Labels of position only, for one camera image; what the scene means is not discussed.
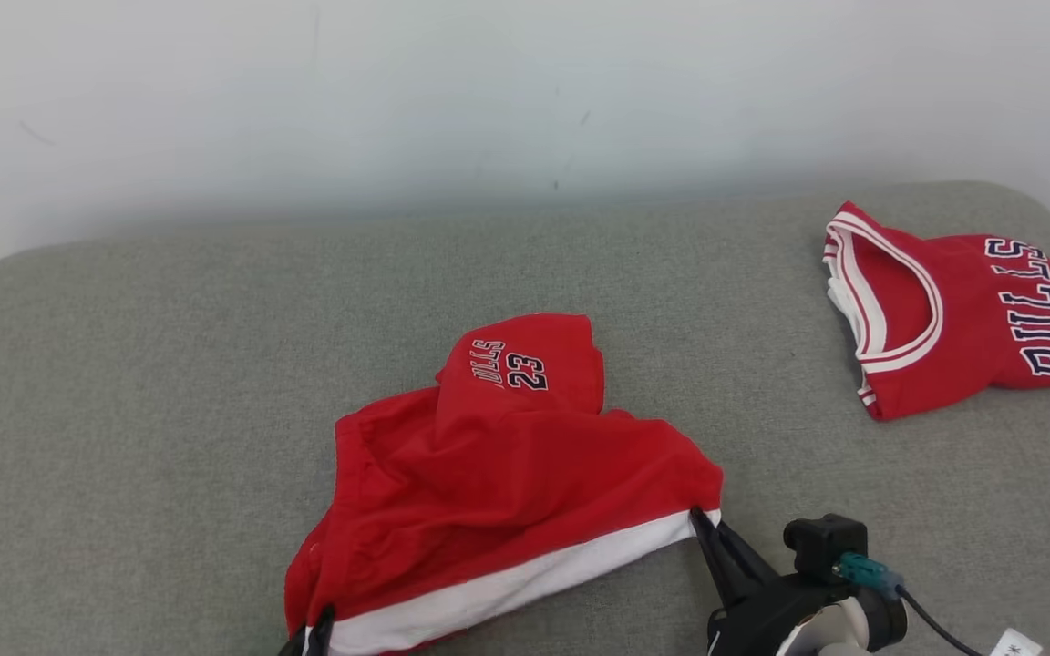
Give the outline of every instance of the folded jersey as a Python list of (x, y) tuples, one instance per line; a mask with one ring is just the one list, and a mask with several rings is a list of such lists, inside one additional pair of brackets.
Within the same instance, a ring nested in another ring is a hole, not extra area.
[(587, 317), (478, 329), (437, 381), (336, 425), (335, 498), (287, 573), (292, 634), (334, 607), (308, 653), (430, 642), (687, 538), (692, 506), (718, 520), (722, 472), (691, 440), (601, 414)]
[(845, 204), (825, 229), (824, 261), (874, 418), (933, 410), (989, 385), (1050, 386), (1050, 258), (1034, 246), (920, 239)]

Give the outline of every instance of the red shorts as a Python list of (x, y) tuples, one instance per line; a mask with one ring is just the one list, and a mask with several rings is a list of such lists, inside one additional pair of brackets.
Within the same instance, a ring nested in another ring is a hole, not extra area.
[(335, 498), (287, 573), (291, 634), (404, 651), (620, 568), (718, 520), (722, 472), (666, 421), (602, 415), (584, 316), (464, 335), (438, 386), (336, 425)]

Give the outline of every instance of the black cable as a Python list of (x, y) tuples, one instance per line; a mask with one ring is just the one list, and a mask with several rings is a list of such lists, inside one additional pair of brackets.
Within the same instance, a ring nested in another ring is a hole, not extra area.
[(899, 597), (904, 598), (905, 602), (909, 605), (909, 608), (914, 608), (914, 611), (918, 614), (918, 616), (920, 616), (920, 618), (924, 619), (924, 621), (929, 625), (929, 628), (932, 628), (938, 635), (943, 636), (943, 639), (945, 639), (946, 642), (954, 646), (959, 652), (966, 653), (967, 656), (983, 656), (982, 653), (975, 652), (974, 649), (970, 649), (966, 644), (963, 644), (963, 640), (954, 638), (953, 635), (950, 635), (946, 632), (946, 630), (944, 630), (944, 628), (939, 626), (939, 623), (930, 617), (929, 613), (926, 613), (925, 608), (922, 608), (921, 604), (914, 600), (914, 597), (911, 597), (908, 591), (905, 590), (905, 586), (896, 586), (894, 590), (897, 591)]

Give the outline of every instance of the teal connector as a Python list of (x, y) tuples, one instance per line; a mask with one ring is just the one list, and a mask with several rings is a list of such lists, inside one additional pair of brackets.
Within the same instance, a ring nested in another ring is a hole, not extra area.
[(850, 584), (872, 587), (886, 598), (897, 598), (897, 586), (905, 581), (902, 574), (860, 553), (842, 553), (834, 572)]

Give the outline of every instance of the red fabric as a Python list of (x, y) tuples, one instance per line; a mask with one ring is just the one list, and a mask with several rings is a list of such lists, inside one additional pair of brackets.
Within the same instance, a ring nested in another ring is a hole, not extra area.
[(666, 421), (600, 415), (584, 316), (533, 314), (466, 334), (439, 386), (336, 426), (335, 498), (287, 573), (289, 631), (513, 568), (692, 506), (721, 470)]
[[(1050, 258), (1033, 246), (921, 239), (845, 204), (830, 221), (825, 263), (834, 301), (858, 321), (859, 396), (874, 418), (933, 410), (989, 385), (1050, 386)], [(838, 299), (838, 287), (848, 294)]]

